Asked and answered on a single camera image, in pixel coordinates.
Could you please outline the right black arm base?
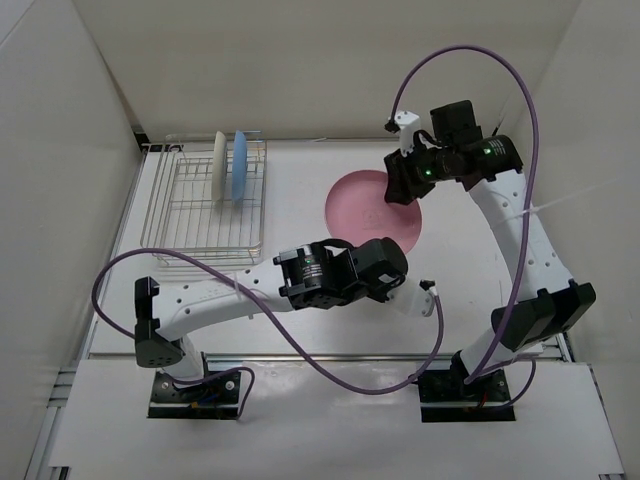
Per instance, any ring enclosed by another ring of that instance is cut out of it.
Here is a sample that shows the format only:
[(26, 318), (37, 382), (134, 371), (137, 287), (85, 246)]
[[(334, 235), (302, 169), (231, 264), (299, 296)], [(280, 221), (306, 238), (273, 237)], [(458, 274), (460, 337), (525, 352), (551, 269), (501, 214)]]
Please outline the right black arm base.
[(503, 369), (478, 385), (460, 386), (448, 369), (427, 370), (412, 382), (418, 388), (423, 423), (513, 422), (514, 408)]

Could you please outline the pink plate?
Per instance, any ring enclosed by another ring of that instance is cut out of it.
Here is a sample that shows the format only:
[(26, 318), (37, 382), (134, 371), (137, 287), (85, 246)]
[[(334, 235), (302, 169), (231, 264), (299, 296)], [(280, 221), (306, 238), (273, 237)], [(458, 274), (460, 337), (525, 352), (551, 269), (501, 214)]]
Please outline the pink plate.
[(422, 212), (417, 201), (409, 205), (384, 199), (388, 176), (378, 170), (358, 170), (341, 177), (325, 200), (325, 223), (333, 238), (360, 246), (374, 238), (393, 239), (404, 253), (417, 244)]

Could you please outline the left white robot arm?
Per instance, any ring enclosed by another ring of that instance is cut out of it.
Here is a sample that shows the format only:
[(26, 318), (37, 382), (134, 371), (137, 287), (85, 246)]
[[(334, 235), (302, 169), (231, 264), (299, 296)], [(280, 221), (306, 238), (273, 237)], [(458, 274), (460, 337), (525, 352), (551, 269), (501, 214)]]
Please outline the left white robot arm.
[(230, 278), (208, 268), (210, 279), (163, 287), (152, 277), (134, 284), (134, 348), (138, 366), (162, 369), (188, 400), (210, 386), (204, 361), (189, 341), (202, 328), (265, 314), (305, 359), (310, 355), (276, 318), (304, 309), (329, 310), (362, 299), (387, 305), (407, 316), (444, 320), (432, 281), (408, 276), (408, 261), (391, 238), (354, 246), (328, 238), (280, 252), (273, 259)]

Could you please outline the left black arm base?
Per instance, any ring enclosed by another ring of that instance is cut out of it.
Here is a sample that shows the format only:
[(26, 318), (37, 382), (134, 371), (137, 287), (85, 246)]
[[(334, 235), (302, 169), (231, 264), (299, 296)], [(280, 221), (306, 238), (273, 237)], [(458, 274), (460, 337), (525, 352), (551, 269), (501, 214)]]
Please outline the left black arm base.
[(215, 367), (209, 375), (219, 377), (194, 386), (176, 387), (170, 377), (157, 371), (149, 397), (147, 417), (151, 419), (237, 420), (240, 410), (241, 372)]

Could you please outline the cream plate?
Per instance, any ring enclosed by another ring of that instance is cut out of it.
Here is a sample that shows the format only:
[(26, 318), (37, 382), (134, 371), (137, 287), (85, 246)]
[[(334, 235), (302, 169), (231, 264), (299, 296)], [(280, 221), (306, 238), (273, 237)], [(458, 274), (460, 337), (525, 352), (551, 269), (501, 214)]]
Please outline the cream plate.
[(211, 161), (211, 198), (213, 202), (219, 202), (224, 198), (226, 175), (227, 138), (223, 132), (217, 131)]

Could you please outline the blue plate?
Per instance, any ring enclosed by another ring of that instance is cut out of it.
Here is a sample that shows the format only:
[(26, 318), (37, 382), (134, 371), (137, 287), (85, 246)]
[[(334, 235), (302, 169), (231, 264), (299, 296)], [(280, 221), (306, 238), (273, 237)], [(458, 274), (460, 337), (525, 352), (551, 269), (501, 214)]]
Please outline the blue plate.
[(247, 139), (245, 134), (237, 130), (234, 135), (232, 158), (231, 198), (239, 203), (244, 198), (247, 175)]

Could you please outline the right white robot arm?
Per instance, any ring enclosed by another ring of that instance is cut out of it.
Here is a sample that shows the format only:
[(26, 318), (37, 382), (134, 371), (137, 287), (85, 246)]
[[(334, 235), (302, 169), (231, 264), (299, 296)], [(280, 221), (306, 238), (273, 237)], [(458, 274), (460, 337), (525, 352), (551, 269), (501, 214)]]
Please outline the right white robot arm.
[(470, 400), (501, 364), (573, 327), (595, 303), (596, 292), (590, 283), (578, 283), (559, 259), (528, 197), (530, 177), (512, 140), (484, 136), (468, 100), (434, 109), (431, 118), (432, 134), (409, 111), (387, 122), (400, 147), (384, 159), (385, 200), (408, 205), (439, 182), (460, 183), (489, 225), (512, 282), (490, 328), (453, 358), (450, 390)]

